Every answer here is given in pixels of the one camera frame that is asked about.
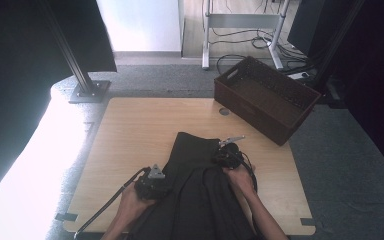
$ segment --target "metal leg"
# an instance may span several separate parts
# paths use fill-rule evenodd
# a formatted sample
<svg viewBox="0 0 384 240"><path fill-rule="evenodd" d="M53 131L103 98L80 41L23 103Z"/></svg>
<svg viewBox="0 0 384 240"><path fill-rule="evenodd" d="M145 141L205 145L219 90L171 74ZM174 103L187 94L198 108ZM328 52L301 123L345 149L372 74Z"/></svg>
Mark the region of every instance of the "metal leg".
<svg viewBox="0 0 384 240"><path fill-rule="evenodd" d="M208 70L210 68L210 44L208 43L210 27L210 3L211 0L207 0L207 12L204 15L204 43L202 46L202 69Z"/></svg>
<svg viewBox="0 0 384 240"><path fill-rule="evenodd" d="M70 103L98 103L102 101L105 92L110 85L110 81L92 81L87 74L87 72L81 69L79 63L77 62L71 48L62 32L57 19L52 12L51 7L49 6L48 1L46 0L37 0L40 9L44 15L45 20L47 21L52 34L55 37L55 40L58 43L58 46L61 49L62 54L64 55L68 66L70 67L73 75L78 81L78 85L71 96Z"/></svg>
<svg viewBox="0 0 384 240"><path fill-rule="evenodd" d="M276 69L283 69L282 62L280 61L279 55L276 52L276 46L280 37L280 32L282 31L283 23L285 22L288 6L289 6L289 0L285 0L285 3L283 4L282 12L280 13L279 22L277 23L277 26L276 26L276 31L274 32L273 41L269 45L269 51L272 56L274 65L276 66Z"/></svg>

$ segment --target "metal rack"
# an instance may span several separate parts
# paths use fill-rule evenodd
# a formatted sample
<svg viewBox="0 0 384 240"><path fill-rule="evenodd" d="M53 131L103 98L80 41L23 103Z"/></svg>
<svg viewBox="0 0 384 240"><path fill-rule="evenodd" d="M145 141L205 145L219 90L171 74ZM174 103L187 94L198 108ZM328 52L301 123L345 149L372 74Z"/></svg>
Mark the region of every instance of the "metal rack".
<svg viewBox="0 0 384 240"><path fill-rule="evenodd" d="M204 15L204 44L202 48L202 68L208 69L210 65L210 28L265 28L275 29L272 42L267 46L277 69L282 69L283 65L276 52L276 45L279 40L283 22L288 11L289 1L285 0L280 14L214 14L210 13L212 0L207 0L207 11Z"/></svg>

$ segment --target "wooden tabletop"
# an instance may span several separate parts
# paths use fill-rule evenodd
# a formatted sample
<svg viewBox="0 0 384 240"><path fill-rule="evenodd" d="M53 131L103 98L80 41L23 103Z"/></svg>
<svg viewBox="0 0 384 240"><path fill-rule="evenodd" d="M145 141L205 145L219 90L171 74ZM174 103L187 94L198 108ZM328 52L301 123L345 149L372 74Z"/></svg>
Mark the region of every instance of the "wooden tabletop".
<svg viewBox="0 0 384 240"><path fill-rule="evenodd" d="M76 232L138 170L167 163L178 132L202 138L245 135L237 143L256 166L264 205L288 235L312 235L311 219L289 143L279 147L240 117L220 114L223 106L203 98L114 98L99 127L68 213L77 214L64 228ZM85 231L105 232L119 199Z"/></svg>

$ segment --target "white wall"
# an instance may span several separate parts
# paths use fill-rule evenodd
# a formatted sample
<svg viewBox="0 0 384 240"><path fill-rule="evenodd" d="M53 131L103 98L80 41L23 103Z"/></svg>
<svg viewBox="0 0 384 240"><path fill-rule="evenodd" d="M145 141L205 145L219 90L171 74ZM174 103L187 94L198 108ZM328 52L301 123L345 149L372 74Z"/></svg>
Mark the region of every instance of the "white wall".
<svg viewBox="0 0 384 240"><path fill-rule="evenodd" d="M113 52L181 51L183 0L97 0Z"/></svg>

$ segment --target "human arm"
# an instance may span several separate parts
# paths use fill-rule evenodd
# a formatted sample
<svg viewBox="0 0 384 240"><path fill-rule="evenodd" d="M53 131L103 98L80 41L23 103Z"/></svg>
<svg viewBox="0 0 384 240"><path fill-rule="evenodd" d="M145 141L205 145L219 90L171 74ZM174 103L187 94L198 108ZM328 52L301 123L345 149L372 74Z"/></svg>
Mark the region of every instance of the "human arm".
<svg viewBox="0 0 384 240"><path fill-rule="evenodd" d="M223 168L223 172L229 177L231 185L244 196L256 225L264 237L267 240L287 240L285 233L254 190L252 178L246 168L242 165L236 169Z"/></svg>
<svg viewBox="0 0 384 240"><path fill-rule="evenodd" d="M140 199L134 188L135 182L127 186L121 195L117 214L101 240L116 240L155 200Z"/></svg>

